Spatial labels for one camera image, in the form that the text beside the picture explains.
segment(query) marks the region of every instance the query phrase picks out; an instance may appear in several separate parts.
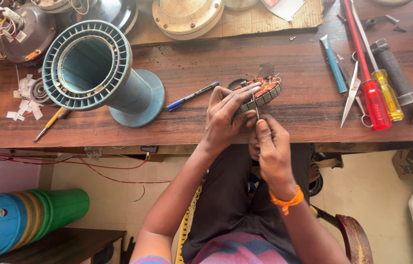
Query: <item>man's left hand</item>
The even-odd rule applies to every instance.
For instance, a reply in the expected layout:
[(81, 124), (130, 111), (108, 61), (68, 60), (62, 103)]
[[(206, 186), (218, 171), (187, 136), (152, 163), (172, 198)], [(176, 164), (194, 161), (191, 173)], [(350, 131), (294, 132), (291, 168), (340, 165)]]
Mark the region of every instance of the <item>man's left hand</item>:
[(236, 91), (215, 87), (206, 111), (206, 128), (200, 143), (208, 153), (219, 155), (231, 145), (244, 122), (256, 115), (255, 110), (250, 110), (233, 118), (239, 106), (252, 98), (261, 85), (262, 83), (257, 82)]

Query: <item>screwdriver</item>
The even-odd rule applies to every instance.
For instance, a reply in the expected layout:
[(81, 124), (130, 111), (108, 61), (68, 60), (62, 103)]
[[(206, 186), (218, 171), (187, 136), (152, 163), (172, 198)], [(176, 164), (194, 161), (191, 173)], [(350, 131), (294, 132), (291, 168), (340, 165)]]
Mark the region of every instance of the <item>screwdriver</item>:
[(55, 120), (58, 119), (63, 119), (65, 118), (69, 112), (71, 112), (71, 110), (61, 107), (57, 113), (50, 119), (50, 121), (45, 125), (44, 129), (40, 132), (40, 134), (34, 139), (34, 143), (37, 143), (37, 141), (40, 139), (40, 137), (45, 133), (45, 131), (47, 131), (47, 129), (49, 129), (52, 124), (55, 122)]
[(390, 120), (392, 122), (401, 121), (403, 119), (403, 112), (400, 107), (399, 101), (397, 100), (397, 96), (393, 91), (393, 88), (387, 81), (387, 72), (385, 71), (385, 69), (379, 69), (376, 60), (374, 60), (374, 55), (372, 54), (371, 48), (368, 43), (368, 38), (366, 37), (366, 33), (364, 32), (358, 14), (356, 13), (353, 0), (351, 0), (351, 6), (356, 26), (358, 27), (362, 42), (364, 44), (364, 47), (366, 48), (366, 51), (368, 52), (369, 60), (371, 61), (372, 67), (374, 68), (374, 72), (371, 74), (371, 78), (376, 79), (379, 82), (379, 88), (384, 95), (385, 106), (387, 107), (387, 111), (389, 112)]
[(385, 106), (384, 96), (379, 90), (378, 81), (376, 79), (371, 79), (371, 76), (369, 75), (368, 65), (366, 64), (366, 59), (364, 57), (364, 53), (362, 52), (361, 42), (359, 40), (358, 31), (356, 30), (355, 21), (351, 13), (349, 0), (343, 0), (343, 3), (345, 5), (351, 36), (353, 37), (353, 42), (355, 43), (356, 52), (358, 54), (358, 60), (361, 64), (364, 79), (366, 80), (361, 83), (360, 88), (364, 91), (366, 107), (368, 108), (369, 117), (371, 118), (373, 128), (390, 128), (392, 122), (390, 120), (387, 107)]

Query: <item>yellow screwdriver handle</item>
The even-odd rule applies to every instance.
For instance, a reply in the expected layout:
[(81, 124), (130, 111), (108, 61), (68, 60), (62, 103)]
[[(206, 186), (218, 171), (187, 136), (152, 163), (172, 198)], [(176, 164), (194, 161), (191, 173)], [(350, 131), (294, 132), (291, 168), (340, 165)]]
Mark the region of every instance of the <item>yellow screwdriver handle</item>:
[(64, 110), (64, 107), (61, 107), (57, 113), (51, 118), (51, 120), (45, 125), (46, 128), (50, 128), (52, 124), (57, 120), (58, 115)]
[(387, 81), (387, 72), (380, 69), (371, 74), (371, 78), (379, 82), (379, 88), (384, 95), (385, 106), (392, 122), (401, 121), (404, 117), (397, 96)]

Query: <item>black pants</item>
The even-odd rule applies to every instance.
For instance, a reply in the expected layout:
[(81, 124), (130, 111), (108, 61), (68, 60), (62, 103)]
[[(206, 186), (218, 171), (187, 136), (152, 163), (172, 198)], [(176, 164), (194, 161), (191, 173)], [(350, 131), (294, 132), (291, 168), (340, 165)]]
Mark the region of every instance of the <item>black pants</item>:
[[(308, 203), (309, 166), (314, 152), (314, 144), (291, 145), (293, 174)], [(197, 201), (191, 231), (182, 247), (185, 262), (192, 260), (211, 239), (241, 231), (259, 235), (297, 258), (280, 213), (270, 201), (265, 181), (260, 180), (249, 204), (247, 183), (251, 168), (247, 145), (231, 145), (213, 162)]]

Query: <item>pink wall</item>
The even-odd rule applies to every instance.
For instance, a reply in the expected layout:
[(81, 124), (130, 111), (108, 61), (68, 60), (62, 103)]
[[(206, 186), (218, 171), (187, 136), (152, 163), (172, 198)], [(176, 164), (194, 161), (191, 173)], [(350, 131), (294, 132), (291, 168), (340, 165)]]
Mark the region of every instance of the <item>pink wall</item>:
[(0, 193), (37, 188), (40, 165), (0, 161)]

